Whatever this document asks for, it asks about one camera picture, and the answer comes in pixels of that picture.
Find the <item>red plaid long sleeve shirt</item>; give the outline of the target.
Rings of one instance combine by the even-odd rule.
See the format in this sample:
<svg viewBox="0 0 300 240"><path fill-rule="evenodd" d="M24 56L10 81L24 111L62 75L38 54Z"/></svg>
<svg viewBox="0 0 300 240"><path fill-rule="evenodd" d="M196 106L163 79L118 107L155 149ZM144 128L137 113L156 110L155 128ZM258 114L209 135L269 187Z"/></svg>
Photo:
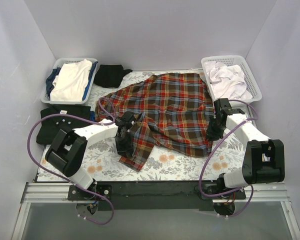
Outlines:
<svg viewBox="0 0 300 240"><path fill-rule="evenodd" d="M206 133L214 107L208 87L197 73L152 75L109 93L96 102L95 120L106 118L106 112L117 117L131 112L136 118L130 129L133 154L119 161L137 172L154 146L196 158L211 153L213 143Z"/></svg>

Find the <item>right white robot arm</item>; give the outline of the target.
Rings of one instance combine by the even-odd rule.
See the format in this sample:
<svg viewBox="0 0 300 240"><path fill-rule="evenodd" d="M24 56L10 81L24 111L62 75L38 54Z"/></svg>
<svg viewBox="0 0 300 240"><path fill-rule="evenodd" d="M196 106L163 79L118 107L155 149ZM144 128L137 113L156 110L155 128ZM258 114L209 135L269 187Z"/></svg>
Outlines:
<svg viewBox="0 0 300 240"><path fill-rule="evenodd" d="M220 98L214 101L214 116L210 117L206 140L222 143L231 134L240 140L245 153L242 167L221 174L213 187L198 189L206 198L227 199L234 192L253 184L280 183L285 179L284 143L270 139L253 125L240 108L233 108L231 100Z"/></svg>

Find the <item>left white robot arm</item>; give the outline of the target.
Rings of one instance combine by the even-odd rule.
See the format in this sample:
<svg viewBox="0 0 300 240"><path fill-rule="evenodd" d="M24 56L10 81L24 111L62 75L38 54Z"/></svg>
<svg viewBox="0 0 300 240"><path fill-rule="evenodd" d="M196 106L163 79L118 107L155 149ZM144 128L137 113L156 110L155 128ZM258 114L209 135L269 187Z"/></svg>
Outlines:
<svg viewBox="0 0 300 240"><path fill-rule="evenodd" d="M71 182L80 186L79 194L85 200L96 196L95 180L82 167L86 148L104 139L114 138L116 152L125 158L134 153L130 129L136 123L132 112L125 112L112 122L103 119L97 124L82 128L61 129L50 145L45 160Z"/></svg>

